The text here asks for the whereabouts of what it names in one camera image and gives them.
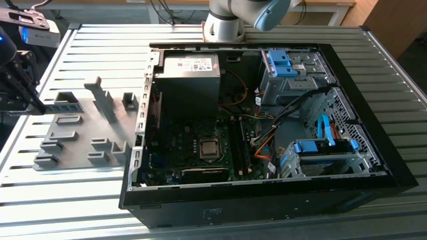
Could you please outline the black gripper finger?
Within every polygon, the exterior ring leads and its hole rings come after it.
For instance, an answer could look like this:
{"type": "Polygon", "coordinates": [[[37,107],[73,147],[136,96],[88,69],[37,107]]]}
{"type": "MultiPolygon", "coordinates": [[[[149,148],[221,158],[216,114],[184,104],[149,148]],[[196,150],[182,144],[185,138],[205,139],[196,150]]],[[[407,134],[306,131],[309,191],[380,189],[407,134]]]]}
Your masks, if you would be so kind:
{"type": "Polygon", "coordinates": [[[0,111],[21,111],[30,102],[28,81],[20,75],[0,73],[0,111]]]}
{"type": "Polygon", "coordinates": [[[25,112],[30,115],[42,115],[46,107],[38,99],[36,90],[40,84],[40,75],[36,57],[30,50],[18,50],[9,62],[9,74],[13,78],[12,89],[16,99],[22,102],[25,112]]]}

